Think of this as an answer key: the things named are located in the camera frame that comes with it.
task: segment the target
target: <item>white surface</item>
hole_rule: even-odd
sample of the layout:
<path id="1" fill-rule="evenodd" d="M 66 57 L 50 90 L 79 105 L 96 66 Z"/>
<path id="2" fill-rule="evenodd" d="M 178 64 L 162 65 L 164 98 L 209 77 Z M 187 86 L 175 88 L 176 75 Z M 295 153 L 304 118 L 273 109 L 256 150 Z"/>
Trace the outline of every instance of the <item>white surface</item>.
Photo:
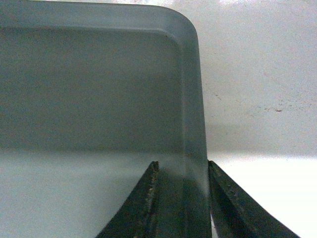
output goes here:
<path id="1" fill-rule="evenodd" d="M 75 1 L 187 16 L 199 37 L 208 158 L 299 236 L 317 237 L 317 1 Z"/>

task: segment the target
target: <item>dark metal tool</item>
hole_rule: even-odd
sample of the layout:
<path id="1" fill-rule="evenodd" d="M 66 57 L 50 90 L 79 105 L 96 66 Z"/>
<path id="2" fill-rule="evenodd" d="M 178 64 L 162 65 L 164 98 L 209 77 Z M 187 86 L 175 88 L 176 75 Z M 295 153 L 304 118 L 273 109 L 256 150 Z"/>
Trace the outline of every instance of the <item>dark metal tool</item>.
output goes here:
<path id="1" fill-rule="evenodd" d="M 299 238 L 209 161 L 211 214 L 220 238 Z"/>
<path id="2" fill-rule="evenodd" d="M 155 236 L 159 163 L 151 162 L 120 210 L 96 238 Z"/>

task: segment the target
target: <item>white background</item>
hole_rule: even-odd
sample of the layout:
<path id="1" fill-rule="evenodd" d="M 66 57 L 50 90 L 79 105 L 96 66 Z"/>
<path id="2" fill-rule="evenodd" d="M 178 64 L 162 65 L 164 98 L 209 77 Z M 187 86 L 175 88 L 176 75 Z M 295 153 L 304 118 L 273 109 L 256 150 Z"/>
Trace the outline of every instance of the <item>white background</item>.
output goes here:
<path id="1" fill-rule="evenodd" d="M 67 0 L 172 8 L 196 27 L 208 159 L 317 237 L 316 0 Z"/>

